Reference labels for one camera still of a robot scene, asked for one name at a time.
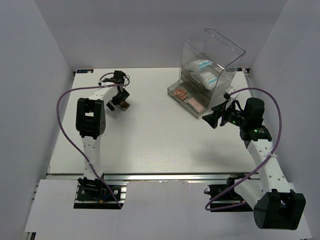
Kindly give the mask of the long brown eyeshadow palette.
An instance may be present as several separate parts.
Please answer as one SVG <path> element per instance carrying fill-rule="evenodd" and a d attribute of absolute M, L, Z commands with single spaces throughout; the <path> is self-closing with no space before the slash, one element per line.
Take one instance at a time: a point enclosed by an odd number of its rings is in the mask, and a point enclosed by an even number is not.
<path fill-rule="evenodd" d="M 121 103 L 119 103 L 117 107 L 123 111 L 126 111 L 130 107 L 130 104 L 124 100 Z"/>

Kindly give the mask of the pale pink compact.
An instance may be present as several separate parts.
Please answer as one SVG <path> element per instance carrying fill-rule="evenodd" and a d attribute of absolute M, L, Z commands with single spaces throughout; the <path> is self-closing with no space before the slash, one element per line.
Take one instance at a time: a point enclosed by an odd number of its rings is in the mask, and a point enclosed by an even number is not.
<path fill-rule="evenodd" d="M 194 98 L 190 98 L 187 101 L 187 104 L 190 105 L 197 113 L 202 112 L 204 109 L 204 107 Z"/>

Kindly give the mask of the white cotton pad bag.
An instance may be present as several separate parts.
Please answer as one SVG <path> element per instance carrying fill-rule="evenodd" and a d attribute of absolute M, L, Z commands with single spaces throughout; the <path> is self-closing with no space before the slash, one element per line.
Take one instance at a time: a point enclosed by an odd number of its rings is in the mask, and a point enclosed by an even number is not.
<path fill-rule="evenodd" d="M 200 72 L 206 67 L 210 67 L 212 64 L 213 62 L 210 60 L 198 59 L 189 63 L 188 70 L 191 72 Z"/>
<path fill-rule="evenodd" d="M 208 90 L 213 89 L 218 81 L 210 71 L 192 72 L 191 76 Z"/>

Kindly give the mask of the pink blush palette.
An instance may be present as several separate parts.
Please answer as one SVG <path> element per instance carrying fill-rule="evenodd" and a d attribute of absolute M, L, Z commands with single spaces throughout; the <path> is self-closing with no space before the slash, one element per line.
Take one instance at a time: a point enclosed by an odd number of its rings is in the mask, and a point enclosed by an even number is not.
<path fill-rule="evenodd" d="M 177 87 L 174 90 L 174 95 L 177 96 L 179 99 L 181 99 L 182 101 L 185 100 L 188 97 L 188 93 L 186 89 Z"/>

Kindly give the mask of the clear acrylic organizer with drawers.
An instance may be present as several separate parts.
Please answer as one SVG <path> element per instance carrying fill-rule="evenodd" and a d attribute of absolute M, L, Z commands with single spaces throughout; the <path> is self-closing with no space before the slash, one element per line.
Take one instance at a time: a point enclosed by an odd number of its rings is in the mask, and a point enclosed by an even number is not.
<path fill-rule="evenodd" d="M 167 94 L 195 118 L 230 89 L 246 50 L 214 28 L 190 36 L 183 44 L 178 80 Z"/>

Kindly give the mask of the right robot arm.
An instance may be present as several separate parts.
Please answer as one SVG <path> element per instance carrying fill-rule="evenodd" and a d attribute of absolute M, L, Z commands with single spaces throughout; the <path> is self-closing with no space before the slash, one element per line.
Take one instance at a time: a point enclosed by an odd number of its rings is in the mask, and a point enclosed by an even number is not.
<path fill-rule="evenodd" d="M 306 206 L 303 194 L 296 193 L 285 178 L 272 153 L 272 137 L 263 125 L 265 103 L 251 97 L 244 109 L 237 109 L 239 102 L 225 101 L 212 108 L 212 113 L 202 117 L 213 129 L 226 123 L 239 127 L 240 138 L 251 155 L 262 188 L 251 180 L 251 176 L 230 177 L 226 189 L 214 196 L 223 195 L 236 200 L 239 197 L 253 210 L 253 218 L 259 229 L 296 230 Z"/>

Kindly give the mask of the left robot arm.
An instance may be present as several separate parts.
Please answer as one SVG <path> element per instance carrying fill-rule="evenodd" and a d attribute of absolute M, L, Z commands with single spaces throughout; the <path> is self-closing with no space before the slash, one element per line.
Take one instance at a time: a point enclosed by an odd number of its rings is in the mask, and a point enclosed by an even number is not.
<path fill-rule="evenodd" d="M 125 89 L 129 81 L 129 76 L 120 70 L 114 71 L 112 77 L 105 74 L 98 81 L 100 89 L 77 101 L 75 127 L 88 158 L 83 174 L 87 180 L 95 181 L 103 177 L 100 146 L 106 130 L 106 110 L 114 111 L 118 107 L 126 111 L 130 107 L 126 102 L 130 94 Z"/>

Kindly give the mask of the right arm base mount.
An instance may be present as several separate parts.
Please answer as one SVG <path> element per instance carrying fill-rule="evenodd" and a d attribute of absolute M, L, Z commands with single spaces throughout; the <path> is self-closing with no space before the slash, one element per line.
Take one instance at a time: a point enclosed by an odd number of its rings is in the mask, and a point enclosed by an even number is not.
<path fill-rule="evenodd" d="M 237 180 L 240 180 L 242 177 L 244 177 L 244 175 L 231 175 L 226 179 L 225 183 L 209 184 L 204 189 L 203 193 L 209 196 L 209 199 L 211 200 L 216 195 L 231 187 L 236 183 Z M 253 209 L 249 206 L 248 203 L 245 203 L 245 200 L 242 196 L 235 192 L 235 189 L 232 189 L 217 198 L 209 205 L 208 208 L 213 209 L 210 211 L 211 213 L 253 212 Z"/>

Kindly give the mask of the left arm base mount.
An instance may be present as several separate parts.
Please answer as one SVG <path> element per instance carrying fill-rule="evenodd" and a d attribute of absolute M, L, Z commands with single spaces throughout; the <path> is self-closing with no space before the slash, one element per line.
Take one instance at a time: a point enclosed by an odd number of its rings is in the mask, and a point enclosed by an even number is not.
<path fill-rule="evenodd" d="M 99 179 L 86 177 L 77 180 L 74 209 L 120 210 L 124 204 L 124 185 L 111 184 L 109 188 Z"/>

